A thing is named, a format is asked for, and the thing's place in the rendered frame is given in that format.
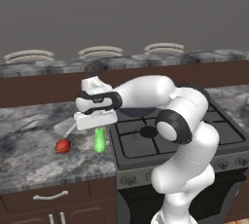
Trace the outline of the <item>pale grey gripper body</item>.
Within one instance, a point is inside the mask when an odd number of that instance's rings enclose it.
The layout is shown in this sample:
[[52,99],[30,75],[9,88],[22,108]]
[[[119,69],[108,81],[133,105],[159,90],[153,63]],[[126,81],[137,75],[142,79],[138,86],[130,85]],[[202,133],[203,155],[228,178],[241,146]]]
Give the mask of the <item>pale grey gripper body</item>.
[[74,114],[74,120],[76,121],[77,129],[79,131],[84,131],[114,124],[118,121],[118,117],[114,110],[100,110],[95,111],[89,115],[83,114],[81,112],[76,112]]

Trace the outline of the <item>black gas stove with oven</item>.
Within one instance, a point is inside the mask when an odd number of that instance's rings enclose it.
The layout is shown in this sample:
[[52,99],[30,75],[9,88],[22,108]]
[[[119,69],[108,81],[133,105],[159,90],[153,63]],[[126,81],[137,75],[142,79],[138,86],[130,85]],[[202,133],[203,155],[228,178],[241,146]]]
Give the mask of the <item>black gas stove with oven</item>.
[[[117,167],[117,224],[150,224],[162,205],[163,195],[153,189],[145,175],[174,155],[178,146],[158,134],[156,117],[118,116],[118,122],[110,128]],[[198,224],[223,224],[241,182],[246,179],[249,165],[241,167],[236,161],[240,157],[249,158],[249,134],[216,102],[210,103],[204,122],[220,135],[219,148],[211,162],[215,182],[194,198],[190,214]],[[215,167],[220,160],[229,162],[226,169]],[[123,185],[121,178],[125,175],[134,175],[136,182],[132,186]]]

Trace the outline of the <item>dark cooking pot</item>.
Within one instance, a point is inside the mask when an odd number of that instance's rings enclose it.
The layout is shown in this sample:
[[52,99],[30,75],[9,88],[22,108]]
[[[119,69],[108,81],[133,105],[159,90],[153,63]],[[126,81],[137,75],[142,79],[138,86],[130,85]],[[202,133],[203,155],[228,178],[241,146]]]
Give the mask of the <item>dark cooking pot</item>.
[[160,110],[158,108],[120,108],[117,113],[121,119],[139,119],[156,117]]

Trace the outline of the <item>brown bar counter panel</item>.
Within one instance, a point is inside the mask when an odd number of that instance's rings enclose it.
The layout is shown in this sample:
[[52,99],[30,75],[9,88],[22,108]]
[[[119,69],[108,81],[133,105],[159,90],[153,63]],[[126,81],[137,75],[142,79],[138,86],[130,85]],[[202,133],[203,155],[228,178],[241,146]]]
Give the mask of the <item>brown bar counter panel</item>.
[[[216,88],[249,84],[249,60],[111,70],[100,78],[113,87],[135,77],[165,75],[176,84]],[[84,73],[0,78],[0,107],[73,101]]]

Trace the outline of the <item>brown cupboard door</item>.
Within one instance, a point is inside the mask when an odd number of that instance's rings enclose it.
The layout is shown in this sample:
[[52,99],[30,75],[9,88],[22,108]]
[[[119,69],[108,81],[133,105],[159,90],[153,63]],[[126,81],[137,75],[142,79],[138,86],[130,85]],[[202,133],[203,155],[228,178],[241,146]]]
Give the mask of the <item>brown cupboard door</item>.
[[42,210],[0,218],[0,224],[51,224],[49,214],[53,215],[54,224],[59,224],[54,210]]
[[64,212],[66,224],[115,224],[115,199],[87,204],[68,205],[56,209],[58,219]]

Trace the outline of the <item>brown drawer front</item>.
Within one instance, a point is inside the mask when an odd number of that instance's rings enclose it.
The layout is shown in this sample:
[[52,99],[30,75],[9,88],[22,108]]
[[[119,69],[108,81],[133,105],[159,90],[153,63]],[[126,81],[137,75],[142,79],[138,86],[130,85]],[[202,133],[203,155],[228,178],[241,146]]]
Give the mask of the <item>brown drawer front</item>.
[[[52,201],[33,201],[33,196],[52,196],[62,191],[69,191],[69,195]],[[89,200],[89,183],[85,181],[4,194],[2,199],[8,211],[84,203]]]

